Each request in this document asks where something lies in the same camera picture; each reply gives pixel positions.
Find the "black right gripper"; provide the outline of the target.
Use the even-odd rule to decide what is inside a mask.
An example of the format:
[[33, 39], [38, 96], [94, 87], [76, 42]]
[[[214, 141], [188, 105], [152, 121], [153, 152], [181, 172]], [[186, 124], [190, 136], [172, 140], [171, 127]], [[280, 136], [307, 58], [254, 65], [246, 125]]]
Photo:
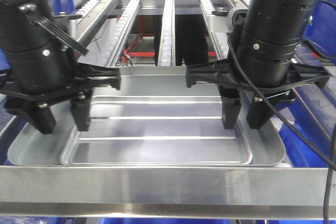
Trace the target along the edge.
[[[322, 66], [291, 63], [282, 83], [271, 88], [258, 87], [258, 90], [263, 94], [279, 94], [309, 84], [323, 88], [330, 77], [329, 72]], [[188, 66], [186, 67], [185, 80], [188, 88], [198, 81], [219, 86], [218, 90], [222, 100], [222, 123], [225, 129], [234, 129], [236, 125], [242, 107], [239, 90], [255, 92], [251, 85], [234, 76], [233, 66], [228, 60]], [[246, 120], [251, 129], [259, 129], [274, 114], [274, 111], [266, 105], [261, 97], [254, 95]]]

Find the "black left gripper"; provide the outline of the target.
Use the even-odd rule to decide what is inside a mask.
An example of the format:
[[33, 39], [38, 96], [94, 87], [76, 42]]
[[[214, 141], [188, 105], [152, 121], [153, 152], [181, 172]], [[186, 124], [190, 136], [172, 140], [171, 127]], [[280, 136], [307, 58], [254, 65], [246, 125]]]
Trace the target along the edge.
[[70, 112], [77, 130], [88, 131], [92, 89], [95, 87], [112, 87], [119, 90], [120, 69], [79, 63], [75, 67], [74, 76], [66, 84], [52, 91], [37, 94], [21, 89], [10, 69], [1, 71], [1, 94], [17, 98], [6, 100], [6, 112], [25, 120], [42, 134], [51, 134], [56, 120], [49, 106], [40, 108], [38, 103], [54, 105], [66, 100], [70, 100]]

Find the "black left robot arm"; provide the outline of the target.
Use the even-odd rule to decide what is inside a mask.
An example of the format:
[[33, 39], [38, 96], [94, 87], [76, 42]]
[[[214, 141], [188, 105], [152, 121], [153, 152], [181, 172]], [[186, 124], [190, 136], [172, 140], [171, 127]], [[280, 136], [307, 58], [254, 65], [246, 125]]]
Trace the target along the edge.
[[88, 50], [70, 37], [67, 22], [48, 0], [1, 0], [1, 50], [9, 64], [1, 71], [4, 108], [43, 134], [56, 125], [51, 106], [64, 101], [77, 129], [87, 131], [94, 88], [121, 85], [119, 69], [77, 61]]

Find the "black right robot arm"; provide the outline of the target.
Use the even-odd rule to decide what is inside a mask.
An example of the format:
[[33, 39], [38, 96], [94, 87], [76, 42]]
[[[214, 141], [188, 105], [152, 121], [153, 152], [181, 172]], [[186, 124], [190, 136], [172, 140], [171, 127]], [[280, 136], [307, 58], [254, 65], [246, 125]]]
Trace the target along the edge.
[[246, 17], [233, 22], [227, 58], [187, 67], [188, 87], [198, 81], [218, 86], [224, 128], [236, 125], [241, 90], [258, 88], [246, 118], [252, 129], [258, 129], [272, 117], [261, 94], [283, 108], [295, 98], [293, 88], [307, 84], [325, 87], [330, 79], [325, 68], [292, 62], [317, 1], [251, 0]]

